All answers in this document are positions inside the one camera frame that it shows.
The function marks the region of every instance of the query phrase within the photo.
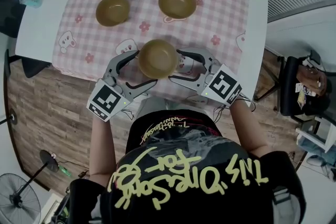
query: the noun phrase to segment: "bowl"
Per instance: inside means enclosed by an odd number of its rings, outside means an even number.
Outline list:
[[[160,10],[168,17],[185,19],[196,10],[196,0],[159,0]]]
[[[128,0],[102,0],[97,6],[96,18],[102,26],[115,26],[123,23],[129,12]]]
[[[176,49],[168,42],[154,39],[147,42],[139,52],[139,68],[152,79],[163,79],[170,76],[178,63]]]

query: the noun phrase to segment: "pink checkered tablecloth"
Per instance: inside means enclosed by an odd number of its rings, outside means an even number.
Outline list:
[[[114,27],[103,27],[96,20],[101,0],[68,0],[55,41],[53,65],[63,74],[97,80],[109,61],[128,50],[141,49],[151,39],[164,39],[176,48],[203,47],[216,59],[237,72],[245,41],[249,0],[196,0],[195,13],[185,20],[166,17],[158,0],[129,0],[129,19]],[[197,64],[180,57],[176,72],[195,76]],[[148,80],[134,59],[122,69],[121,80],[138,84]],[[196,92],[160,80],[149,94],[172,100],[189,100],[210,105]]]

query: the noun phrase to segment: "black t-shirt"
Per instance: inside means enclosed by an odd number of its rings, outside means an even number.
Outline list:
[[[103,223],[273,223],[277,187],[298,197],[302,220],[302,186],[285,152],[258,158],[222,137],[204,114],[153,112],[133,123],[106,188],[85,179],[71,183],[69,223],[87,223],[98,195]]]

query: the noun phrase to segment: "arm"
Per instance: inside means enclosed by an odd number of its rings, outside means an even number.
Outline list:
[[[116,171],[116,157],[110,121],[93,116],[90,147],[90,180],[106,187]]]
[[[267,144],[266,136],[260,124],[253,116],[245,101],[236,100],[230,107],[231,115],[242,147],[262,157],[272,150]]]

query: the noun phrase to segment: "white wall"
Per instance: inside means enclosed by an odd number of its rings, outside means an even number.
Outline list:
[[[285,57],[316,50],[327,71],[336,71],[336,6],[296,14],[267,25],[266,47]]]
[[[307,202],[302,224],[328,224],[336,214],[336,183],[317,173],[322,173],[321,167],[306,162],[311,155],[307,154],[298,169]]]
[[[4,53],[7,47],[7,44],[12,43],[13,41],[9,39],[4,34],[0,33],[0,120],[5,118],[5,106],[4,106],[4,92],[3,92],[3,74],[4,74]],[[13,173],[24,180],[29,180],[29,178],[21,171],[19,163],[14,153],[13,145],[10,140],[9,131],[7,124],[0,125],[0,175],[6,173]],[[41,209],[49,199],[51,193],[41,188],[36,183],[32,182],[31,186],[35,191],[37,198],[40,202]]]

